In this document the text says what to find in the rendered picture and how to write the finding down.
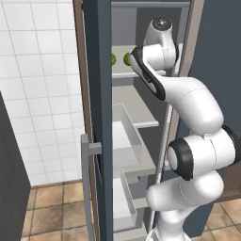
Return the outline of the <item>pale freezer shelf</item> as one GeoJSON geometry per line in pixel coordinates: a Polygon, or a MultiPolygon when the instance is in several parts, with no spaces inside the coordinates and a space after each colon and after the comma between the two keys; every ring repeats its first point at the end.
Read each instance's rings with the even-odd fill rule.
{"type": "MultiPolygon", "coordinates": [[[[174,66],[174,75],[178,74],[181,56],[183,51],[183,43],[178,44],[179,48],[179,58],[174,66]]],[[[135,45],[120,45],[120,46],[112,46],[112,54],[115,55],[117,61],[112,66],[112,78],[124,78],[124,77],[135,77],[137,74],[132,70],[130,66],[125,65],[123,58],[126,53],[131,52],[135,48],[135,45]]],[[[159,70],[157,71],[159,75],[166,75],[167,71],[159,70]]]]}

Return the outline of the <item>brown wooden housing panel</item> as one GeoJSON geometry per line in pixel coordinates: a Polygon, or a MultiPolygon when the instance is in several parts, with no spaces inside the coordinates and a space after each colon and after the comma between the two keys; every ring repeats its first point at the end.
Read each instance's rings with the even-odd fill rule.
{"type": "Polygon", "coordinates": [[[72,0],[74,12],[74,24],[76,34],[76,45],[78,54],[78,65],[80,74],[80,86],[84,113],[85,134],[88,140],[92,142],[91,116],[89,111],[89,91],[88,91],[88,67],[86,58],[86,41],[84,30],[84,18],[81,0],[72,0]]]}

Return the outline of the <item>dark blue-grey fridge door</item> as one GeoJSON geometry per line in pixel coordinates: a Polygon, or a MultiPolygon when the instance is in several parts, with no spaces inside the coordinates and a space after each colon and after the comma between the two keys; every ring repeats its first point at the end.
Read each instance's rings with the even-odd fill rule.
{"type": "MultiPolygon", "coordinates": [[[[190,0],[181,74],[214,94],[241,138],[241,0],[190,0]]],[[[192,241],[241,241],[241,199],[214,201],[185,222],[192,241]]]]}

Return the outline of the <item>dark grey freezer door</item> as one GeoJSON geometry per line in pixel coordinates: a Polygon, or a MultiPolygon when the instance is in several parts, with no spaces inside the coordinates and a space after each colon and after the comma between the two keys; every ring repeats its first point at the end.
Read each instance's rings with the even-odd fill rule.
{"type": "Polygon", "coordinates": [[[100,241],[113,238],[111,0],[83,0],[100,241]]]}

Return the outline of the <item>small white freezer drawer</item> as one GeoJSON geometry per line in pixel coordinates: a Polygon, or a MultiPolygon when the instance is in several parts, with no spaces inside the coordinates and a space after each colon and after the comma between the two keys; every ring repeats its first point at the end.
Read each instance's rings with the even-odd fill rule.
{"type": "Polygon", "coordinates": [[[113,230],[115,232],[136,226],[137,210],[123,169],[113,172],[113,230]]]}

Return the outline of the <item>grey freezer body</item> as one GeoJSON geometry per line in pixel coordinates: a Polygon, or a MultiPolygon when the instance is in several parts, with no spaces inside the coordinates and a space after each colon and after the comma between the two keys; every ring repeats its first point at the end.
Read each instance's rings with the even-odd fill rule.
{"type": "MultiPolygon", "coordinates": [[[[190,0],[131,0],[114,1],[112,33],[114,46],[142,45],[151,20],[167,17],[173,23],[172,37],[183,43],[190,8],[190,0]]],[[[178,117],[167,104],[158,101],[142,82],[135,77],[113,78],[113,87],[133,86],[149,108],[158,126],[136,128],[144,143],[140,163],[123,169],[137,210],[136,226],[114,232],[114,241],[145,241],[152,212],[145,195],[147,188],[160,181],[161,172],[169,169],[166,148],[176,135],[178,117]]]]}

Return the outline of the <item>brown wooden cabinet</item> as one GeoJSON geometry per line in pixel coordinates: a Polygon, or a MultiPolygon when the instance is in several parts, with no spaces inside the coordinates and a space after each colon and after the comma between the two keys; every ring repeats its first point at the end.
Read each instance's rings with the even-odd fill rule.
{"type": "Polygon", "coordinates": [[[219,173],[224,182],[224,190],[217,202],[241,199],[241,162],[221,169],[219,173]]]}

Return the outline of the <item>dark grey cabinet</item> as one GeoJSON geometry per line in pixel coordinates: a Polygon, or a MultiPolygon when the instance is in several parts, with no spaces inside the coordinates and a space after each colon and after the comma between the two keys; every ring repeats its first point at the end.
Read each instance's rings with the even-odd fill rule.
{"type": "Polygon", "coordinates": [[[30,183],[0,93],[0,241],[21,241],[30,183]]]}

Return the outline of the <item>grey freezer shelf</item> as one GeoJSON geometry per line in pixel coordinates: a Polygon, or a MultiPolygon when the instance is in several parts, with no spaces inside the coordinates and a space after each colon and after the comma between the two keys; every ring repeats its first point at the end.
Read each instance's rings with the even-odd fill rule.
{"type": "Polygon", "coordinates": [[[133,86],[113,87],[113,104],[123,104],[136,128],[155,127],[159,122],[133,86]]]}

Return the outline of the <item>large white freezer drawer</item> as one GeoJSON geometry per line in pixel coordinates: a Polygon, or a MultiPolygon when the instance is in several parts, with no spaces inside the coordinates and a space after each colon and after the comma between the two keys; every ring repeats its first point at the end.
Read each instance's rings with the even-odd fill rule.
{"type": "Polygon", "coordinates": [[[112,108],[113,168],[122,169],[140,163],[144,143],[123,104],[112,108]]]}

